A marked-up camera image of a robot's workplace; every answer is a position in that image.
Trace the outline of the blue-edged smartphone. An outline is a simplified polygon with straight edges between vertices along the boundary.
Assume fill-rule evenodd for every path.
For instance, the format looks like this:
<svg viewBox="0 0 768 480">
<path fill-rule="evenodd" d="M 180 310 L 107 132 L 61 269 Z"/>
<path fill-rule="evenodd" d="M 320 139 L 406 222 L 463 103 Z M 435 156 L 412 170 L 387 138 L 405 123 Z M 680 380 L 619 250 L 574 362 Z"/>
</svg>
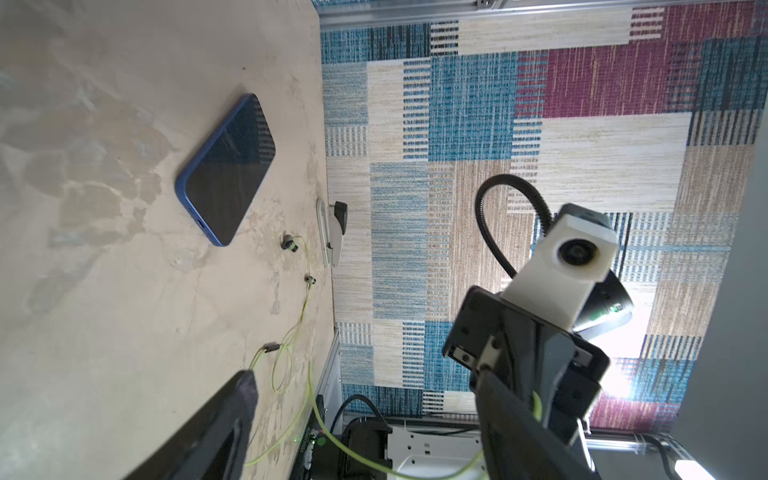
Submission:
<svg viewBox="0 0 768 480">
<path fill-rule="evenodd" d="M 231 243 L 275 155 L 259 99 L 246 93 L 181 169 L 175 194 L 213 245 Z"/>
</svg>

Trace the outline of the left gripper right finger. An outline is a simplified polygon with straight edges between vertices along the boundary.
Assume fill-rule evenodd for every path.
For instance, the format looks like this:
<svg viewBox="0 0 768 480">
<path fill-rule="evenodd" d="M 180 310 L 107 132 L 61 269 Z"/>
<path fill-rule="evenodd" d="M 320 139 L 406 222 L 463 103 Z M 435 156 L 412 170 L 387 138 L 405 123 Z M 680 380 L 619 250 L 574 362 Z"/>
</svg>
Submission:
<svg viewBox="0 0 768 480">
<path fill-rule="evenodd" d="M 480 372 L 474 393 L 484 460 L 491 479 L 594 477 L 594 471 L 544 428 L 495 373 Z"/>
</svg>

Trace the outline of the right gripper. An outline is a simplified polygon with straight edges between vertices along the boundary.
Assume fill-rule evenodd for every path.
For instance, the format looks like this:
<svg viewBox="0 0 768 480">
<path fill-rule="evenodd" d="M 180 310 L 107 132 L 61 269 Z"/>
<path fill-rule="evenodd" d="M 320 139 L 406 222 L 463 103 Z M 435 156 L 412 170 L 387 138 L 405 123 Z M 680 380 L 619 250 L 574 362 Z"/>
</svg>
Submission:
<svg viewBox="0 0 768 480">
<path fill-rule="evenodd" d="M 610 360 L 597 346 L 479 286 L 463 300 L 442 353 L 471 371 L 477 390 L 489 368 L 528 406 L 541 403 L 541 422 L 572 444 L 601 391 Z"/>
</svg>

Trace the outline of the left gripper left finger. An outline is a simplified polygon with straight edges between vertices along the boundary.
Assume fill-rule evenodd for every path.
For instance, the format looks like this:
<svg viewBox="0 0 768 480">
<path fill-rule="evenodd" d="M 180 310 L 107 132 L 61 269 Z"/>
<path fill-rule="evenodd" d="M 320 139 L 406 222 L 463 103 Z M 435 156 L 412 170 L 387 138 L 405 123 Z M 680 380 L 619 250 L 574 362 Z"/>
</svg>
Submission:
<svg viewBox="0 0 768 480">
<path fill-rule="evenodd" d="M 258 390 L 251 370 L 231 377 L 129 479 L 239 479 Z"/>
</svg>

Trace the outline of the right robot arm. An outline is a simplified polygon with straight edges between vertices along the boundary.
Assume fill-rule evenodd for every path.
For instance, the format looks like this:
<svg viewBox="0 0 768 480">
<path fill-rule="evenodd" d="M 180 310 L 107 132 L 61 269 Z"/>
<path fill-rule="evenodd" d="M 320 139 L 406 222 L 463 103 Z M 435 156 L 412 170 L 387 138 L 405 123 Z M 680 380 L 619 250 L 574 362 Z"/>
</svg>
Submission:
<svg viewBox="0 0 768 480">
<path fill-rule="evenodd" d="M 352 420 L 319 432 L 310 479 L 595 479 L 586 419 L 607 355 L 595 336 L 628 322 L 632 300 L 614 275 L 598 283 L 573 332 L 498 294 L 470 288 L 444 355 L 470 373 L 475 425 Z"/>
</svg>

